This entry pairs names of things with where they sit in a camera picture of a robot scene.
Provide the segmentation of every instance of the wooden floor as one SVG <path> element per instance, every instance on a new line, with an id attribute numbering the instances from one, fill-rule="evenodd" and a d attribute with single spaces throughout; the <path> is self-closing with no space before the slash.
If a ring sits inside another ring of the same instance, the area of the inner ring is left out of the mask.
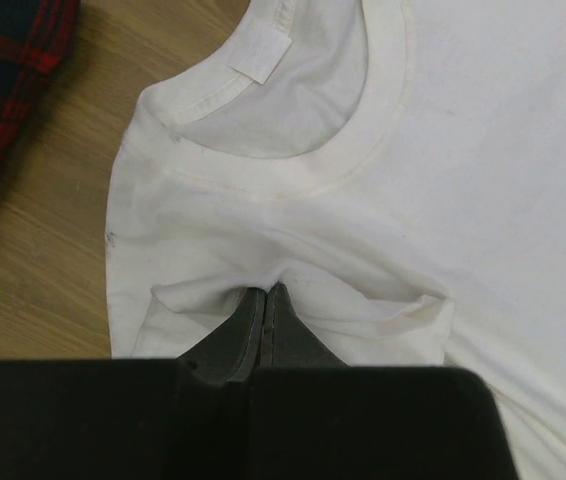
<path id="1" fill-rule="evenodd" d="M 109 354 L 105 206 L 141 90 L 217 49 L 248 0 L 83 0 L 74 52 L 0 182 L 0 358 Z"/>

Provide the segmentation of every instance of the white label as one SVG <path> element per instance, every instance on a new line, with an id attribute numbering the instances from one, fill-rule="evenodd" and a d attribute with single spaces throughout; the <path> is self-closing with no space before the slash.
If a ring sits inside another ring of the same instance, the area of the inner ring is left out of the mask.
<path id="1" fill-rule="evenodd" d="M 292 39 L 256 18 L 251 18 L 238 33 L 227 64 L 263 85 L 290 48 Z"/>

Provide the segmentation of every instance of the t-shirt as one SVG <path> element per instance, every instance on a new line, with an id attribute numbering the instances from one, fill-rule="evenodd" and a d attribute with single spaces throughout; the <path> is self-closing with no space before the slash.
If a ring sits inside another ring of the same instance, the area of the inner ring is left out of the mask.
<path id="1" fill-rule="evenodd" d="M 478 373 L 566 480 L 566 0 L 254 0 L 141 94 L 106 230 L 114 356 L 281 281 L 348 364 Z"/>

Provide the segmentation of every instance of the wood grain surface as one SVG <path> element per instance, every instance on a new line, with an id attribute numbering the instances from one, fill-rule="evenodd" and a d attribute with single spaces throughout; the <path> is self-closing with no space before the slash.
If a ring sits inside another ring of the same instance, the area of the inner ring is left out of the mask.
<path id="1" fill-rule="evenodd" d="M 0 358 L 109 355 L 110 169 L 141 90 L 216 50 L 248 0 L 84 0 L 74 51 L 0 181 Z"/>

